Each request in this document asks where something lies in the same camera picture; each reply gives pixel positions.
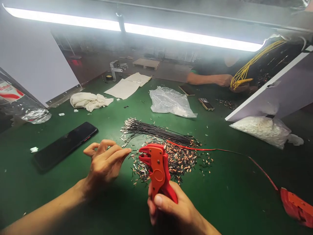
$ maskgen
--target plastic bottle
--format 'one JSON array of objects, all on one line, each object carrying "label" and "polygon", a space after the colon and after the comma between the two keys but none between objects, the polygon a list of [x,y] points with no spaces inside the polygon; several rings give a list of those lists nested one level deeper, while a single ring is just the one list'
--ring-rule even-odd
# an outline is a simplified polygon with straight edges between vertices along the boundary
[{"label": "plastic bottle", "polygon": [[45,107],[1,78],[0,108],[6,114],[19,116],[21,119],[33,124],[43,123],[51,118],[51,113]]}]

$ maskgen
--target wooden pallet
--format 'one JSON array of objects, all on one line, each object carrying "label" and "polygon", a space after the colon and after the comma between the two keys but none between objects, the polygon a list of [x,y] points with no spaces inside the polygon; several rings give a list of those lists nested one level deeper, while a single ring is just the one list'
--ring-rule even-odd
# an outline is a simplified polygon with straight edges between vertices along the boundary
[{"label": "wooden pallet", "polygon": [[143,66],[144,69],[146,67],[151,67],[151,68],[154,68],[154,70],[157,70],[157,68],[160,65],[160,62],[155,61],[155,60],[138,59],[138,60],[133,62],[133,66],[135,66],[135,65],[141,65],[141,66]]}]

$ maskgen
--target green table surface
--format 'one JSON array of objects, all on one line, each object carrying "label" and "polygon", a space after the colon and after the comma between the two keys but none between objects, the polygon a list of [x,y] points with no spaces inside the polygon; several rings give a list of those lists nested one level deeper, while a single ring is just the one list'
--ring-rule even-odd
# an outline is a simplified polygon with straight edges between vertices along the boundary
[{"label": "green table surface", "polygon": [[[99,78],[87,85],[83,92],[102,94],[114,86]],[[206,148],[228,149],[251,156],[270,175],[278,187],[290,190],[292,182],[286,179],[283,171],[285,161],[296,165],[295,155],[305,152],[306,147],[289,147],[279,150],[248,134],[229,127],[225,117],[231,110],[215,101],[215,98],[230,99],[243,97],[232,94],[227,89],[214,86],[193,87],[197,96],[188,97],[197,118],[183,118],[174,114],[153,113],[149,90],[166,86],[180,91],[181,83],[151,79],[126,100],[114,100],[109,106],[95,109],[91,115],[85,109],[74,113],[69,100],[57,108],[50,109],[49,121],[34,125],[26,123],[19,128],[11,128],[0,135],[1,157],[1,227],[18,220],[59,196],[77,181],[86,177],[90,158],[82,151],[92,142],[112,139],[122,145],[120,129],[129,117],[143,122],[168,127],[183,134],[192,134]],[[207,98],[216,108],[206,111],[197,97]],[[68,133],[83,122],[88,121],[99,129],[99,133],[86,141],[70,156],[46,174],[39,174],[32,164],[30,148],[39,150],[60,136]],[[128,145],[141,147],[141,137],[133,139]],[[183,177],[181,185],[184,192],[199,212],[222,234],[312,234],[313,230],[299,225],[284,211],[279,193],[269,180],[247,157],[228,152],[211,152],[214,159],[209,174],[205,176],[196,170]],[[147,191],[144,183],[131,182],[130,168],[133,160],[126,159],[114,185],[99,195],[91,203],[66,221],[58,234],[151,234],[155,230],[150,225],[147,207]]]}]

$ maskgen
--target red wire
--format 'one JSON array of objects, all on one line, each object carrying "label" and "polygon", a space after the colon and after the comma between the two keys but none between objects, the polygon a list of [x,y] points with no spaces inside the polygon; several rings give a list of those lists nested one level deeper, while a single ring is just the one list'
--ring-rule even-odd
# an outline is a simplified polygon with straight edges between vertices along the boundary
[{"label": "red wire", "polygon": [[168,143],[170,144],[173,144],[173,145],[176,145],[178,147],[181,147],[181,148],[184,148],[184,149],[190,149],[190,150],[196,150],[196,151],[215,151],[215,150],[220,150],[220,151],[225,151],[225,152],[232,152],[232,153],[236,153],[236,154],[239,154],[239,155],[242,155],[242,156],[245,156],[245,157],[248,157],[251,159],[251,161],[253,161],[253,163],[255,165],[257,165],[258,168],[260,168],[260,170],[265,174],[265,176],[269,179],[269,181],[271,182],[271,184],[273,185],[273,187],[275,188],[275,190],[278,191],[278,188],[276,187],[276,185],[274,184],[274,182],[272,181],[272,179],[268,176],[268,174],[262,169],[262,167],[259,166],[259,164],[256,163],[255,160],[253,160],[251,157],[249,156],[246,156],[246,155],[243,155],[241,153],[238,153],[238,152],[234,152],[234,151],[230,151],[230,150],[225,150],[225,149],[196,149],[196,148],[190,148],[190,147],[187,147],[187,146],[182,146],[182,145],[178,145],[178,144],[175,144],[169,140],[167,140]]}]

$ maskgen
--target light fixture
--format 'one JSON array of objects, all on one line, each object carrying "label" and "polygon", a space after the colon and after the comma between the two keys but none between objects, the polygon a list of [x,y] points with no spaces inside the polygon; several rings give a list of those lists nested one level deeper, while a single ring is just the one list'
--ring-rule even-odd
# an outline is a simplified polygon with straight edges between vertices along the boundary
[{"label": "light fixture", "polygon": [[94,18],[87,18],[87,17],[80,17],[80,16],[62,15],[62,14],[33,11],[33,10],[24,10],[24,9],[17,9],[17,8],[9,8],[9,7],[5,7],[3,4],[2,6],[12,16],[15,16],[18,18],[57,23],[57,24],[68,24],[68,25],[83,26],[83,27],[90,27],[90,28],[97,28],[97,29],[121,31],[120,25],[117,21],[94,19]]},{"label": "light fixture", "polygon": [[[102,20],[102,19],[94,19],[87,17],[79,17],[79,16],[71,16],[71,15],[62,15],[56,13],[49,12],[40,12],[33,10],[24,10],[17,8],[9,8],[2,6],[10,13],[12,16],[29,19],[29,20],[37,20],[44,22],[51,22],[57,24],[68,24],[75,26],[83,26],[90,28],[98,28],[98,29],[107,29],[113,31],[121,31],[119,22],[110,21],[110,20]],[[156,28],[138,24],[130,24],[124,23],[125,31],[128,33],[141,34],[146,36],[152,36],[157,38],[171,39],[177,41],[191,42],[197,44],[203,44],[208,46],[216,46],[216,47],[224,47],[235,50],[242,51],[250,51],[256,52],[262,48],[263,44],[238,41],[232,39],[218,38],[201,34],[187,33],[178,30],[172,29],[163,29]]]},{"label": "light fixture", "polygon": [[208,46],[224,47],[235,50],[256,52],[263,44],[237,41],[232,39],[218,38],[201,34],[187,33],[172,29],[156,28],[144,25],[125,23],[125,31],[128,33],[141,34],[157,38],[191,42]]}]

